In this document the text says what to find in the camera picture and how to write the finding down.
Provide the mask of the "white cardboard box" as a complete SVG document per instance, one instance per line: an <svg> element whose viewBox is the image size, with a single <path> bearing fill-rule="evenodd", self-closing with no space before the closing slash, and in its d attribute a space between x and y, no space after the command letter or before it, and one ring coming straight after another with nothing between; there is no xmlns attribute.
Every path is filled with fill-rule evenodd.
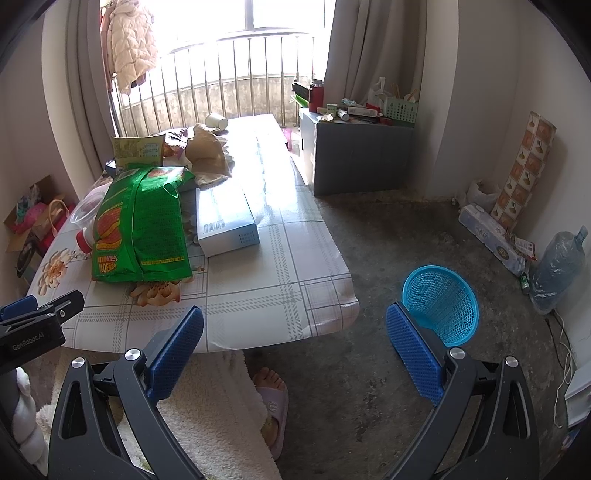
<svg viewBox="0 0 591 480"><path fill-rule="evenodd" d="M206 258L259 244L245 194L226 181L197 191L197 241Z"/></svg>

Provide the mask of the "yellow green snack bag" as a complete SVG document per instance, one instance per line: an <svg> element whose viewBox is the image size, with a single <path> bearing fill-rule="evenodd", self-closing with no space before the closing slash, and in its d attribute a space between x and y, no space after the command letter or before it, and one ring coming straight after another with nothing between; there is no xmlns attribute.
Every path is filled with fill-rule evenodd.
<svg viewBox="0 0 591 480"><path fill-rule="evenodd" d="M129 169L137 166L161 166L164 139L164 135L113 138L112 147L116 167Z"/></svg>

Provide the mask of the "tan paper bag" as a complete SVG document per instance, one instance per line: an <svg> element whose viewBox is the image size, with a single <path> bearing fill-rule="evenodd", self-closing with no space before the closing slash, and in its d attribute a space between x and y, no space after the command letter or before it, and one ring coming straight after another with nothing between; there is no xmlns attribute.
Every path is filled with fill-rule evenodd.
<svg viewBox="0 0 591 480"><path fill-rule="evenodd" d="M193 136L187 141L184 155L200 189L211 188L231 177L221 142L204 126L193 127Z"/></svg>

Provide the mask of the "strawberry milk bottle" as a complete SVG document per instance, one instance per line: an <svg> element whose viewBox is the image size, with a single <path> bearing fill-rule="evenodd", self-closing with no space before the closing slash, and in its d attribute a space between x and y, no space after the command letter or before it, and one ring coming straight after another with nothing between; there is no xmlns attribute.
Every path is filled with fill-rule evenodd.
<svg viewBox="0 0 591 480"><path fill-rule="evenodd" d="M76 242L83 253L90 254L95 245L92 229L90 227L84 227L82 230L79 230L76 234Z"/></svg>

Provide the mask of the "blue plastic trash basket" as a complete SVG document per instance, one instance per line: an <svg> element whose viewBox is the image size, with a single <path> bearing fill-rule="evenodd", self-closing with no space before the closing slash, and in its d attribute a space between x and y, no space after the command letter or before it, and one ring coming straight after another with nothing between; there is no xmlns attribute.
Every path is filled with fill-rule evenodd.
<svg viewBox="0 0 591 480"><path fill-rule="evenodd" d="M403 284L402 303L420 327L433 330L447 347L467 343L478 330L477 297L451 269L427 265L414 270Z"/></svg>

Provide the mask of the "red gift bag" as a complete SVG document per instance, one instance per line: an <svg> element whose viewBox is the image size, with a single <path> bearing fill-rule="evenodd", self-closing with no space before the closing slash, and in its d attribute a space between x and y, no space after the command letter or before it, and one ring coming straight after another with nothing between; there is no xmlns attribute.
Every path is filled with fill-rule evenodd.
<svg viewBox="0 0 591 480"><path fill-rule="evenodd" d="M32 227L36 248L44 255L59 233L61 227L69 219L74 205L66 204L62 199L52 200L38 217Z"/></svg>

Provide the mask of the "pink slipper foot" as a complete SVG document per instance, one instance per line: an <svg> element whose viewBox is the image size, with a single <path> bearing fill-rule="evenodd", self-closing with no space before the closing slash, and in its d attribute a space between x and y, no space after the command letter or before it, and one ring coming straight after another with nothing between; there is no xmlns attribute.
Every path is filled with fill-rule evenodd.
<svg viewBox="0 0 591 480"><path fill-rule="evenodd" d="M252 377L256 391L262 397L266 407L266 421L260 433L270 449L274 460L283 452L284 434L286 433L288 391L287 385L276 371L263 367Z"/></svg>

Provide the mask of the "toilet paper pack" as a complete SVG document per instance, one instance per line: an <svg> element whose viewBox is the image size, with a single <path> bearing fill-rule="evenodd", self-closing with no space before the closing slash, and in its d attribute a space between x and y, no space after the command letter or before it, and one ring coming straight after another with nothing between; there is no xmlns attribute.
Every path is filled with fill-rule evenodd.
<svg viewBox="0 0 591 480"><path fill-rule="evenodd" d="M507 240L505 229L482 207L467 204L460 210L459 222L513 275L520 277L525 272L525 258Z"/></svg>

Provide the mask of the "floral tablecloth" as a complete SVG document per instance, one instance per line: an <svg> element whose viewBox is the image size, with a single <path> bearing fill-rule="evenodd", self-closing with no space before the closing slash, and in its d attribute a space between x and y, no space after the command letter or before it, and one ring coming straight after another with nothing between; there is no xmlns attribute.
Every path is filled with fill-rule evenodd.
<svg viewBox="0 0 591 480"><path fill-rule="evenodd" d="M65 224L28 292L47 303L77 290L84 308L64 326L71 348L123 352L197 307L200 353L242 350L339 332L360 304L352 276L298 175L272 115L235 118L225 146L231 177L181 195L190 276L170 284L96 282Z"/></svg>

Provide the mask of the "blue water jug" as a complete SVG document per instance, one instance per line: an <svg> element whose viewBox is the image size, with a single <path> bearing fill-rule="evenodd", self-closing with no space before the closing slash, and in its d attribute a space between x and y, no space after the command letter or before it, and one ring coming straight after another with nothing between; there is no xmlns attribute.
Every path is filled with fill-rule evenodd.
<svg viewBox="0 0 591 480"><path fill-rule="evenodd" d="M541 315L554 310L566 291L583 271L586 255L583 243L589 234L582 226L576 234L558 232L541 260L530 270L530 298Z"/></svg>

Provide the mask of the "grey cabinet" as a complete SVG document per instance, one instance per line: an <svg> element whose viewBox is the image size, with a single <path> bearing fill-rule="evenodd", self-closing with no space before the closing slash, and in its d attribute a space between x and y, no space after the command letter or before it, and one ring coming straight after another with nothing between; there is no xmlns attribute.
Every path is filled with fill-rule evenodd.
<svg viewBox="0 0 591 480"><path fill-rule="evenodd" d="M315 196L396 190L412 158L414 128L365 121L322 122L300 110L300 154L295 165Z"/></svg>

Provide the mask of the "white paper cup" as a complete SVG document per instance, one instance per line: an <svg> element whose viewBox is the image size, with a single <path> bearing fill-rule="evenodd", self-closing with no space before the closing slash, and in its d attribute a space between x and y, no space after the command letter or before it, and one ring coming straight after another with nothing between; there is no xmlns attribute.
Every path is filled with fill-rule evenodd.
<svg viewBox="0 0 591 480"><path fill-rule="evenodd" d="M205 125L209 129L223 131L228 128L228 119L224 115L211 112L205 118Z"/></svg>

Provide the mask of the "green plastic basket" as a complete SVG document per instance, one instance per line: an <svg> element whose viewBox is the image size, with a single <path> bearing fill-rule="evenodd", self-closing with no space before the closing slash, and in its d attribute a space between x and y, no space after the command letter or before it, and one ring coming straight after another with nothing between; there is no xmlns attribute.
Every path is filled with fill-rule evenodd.
<svg viewBox="0 0 591 480"><path fill-rule="evenodd" d="M384 116L397 122L415 124L418 107L418 102L411 102L396 97L388 97L385 102Z"/></svg>

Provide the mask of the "red thermos bottle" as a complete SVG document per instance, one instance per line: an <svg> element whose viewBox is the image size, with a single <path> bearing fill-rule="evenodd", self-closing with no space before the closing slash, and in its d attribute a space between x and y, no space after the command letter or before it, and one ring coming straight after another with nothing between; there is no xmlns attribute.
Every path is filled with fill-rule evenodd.
<svg viewBox="0 0 591 480"><path fill-rule="evenodd" d="M324 81L315 79L308 89L308 111L318 113L318 109L324 106Z"/></svg>

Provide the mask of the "metal window railing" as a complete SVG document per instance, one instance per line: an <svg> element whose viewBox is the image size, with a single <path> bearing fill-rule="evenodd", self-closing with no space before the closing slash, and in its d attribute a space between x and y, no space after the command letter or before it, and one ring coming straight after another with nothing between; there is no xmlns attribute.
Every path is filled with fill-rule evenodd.
<svg viewBox="0 0 591 480"><path fill-rule="evenodd" d="M112 83L117 136L147 136L188 127L213 113L228 119L270 114L283 127L298 124L293 85L325 76L328 37L266 31L183 46L162 55L127 93Z"/></svg>

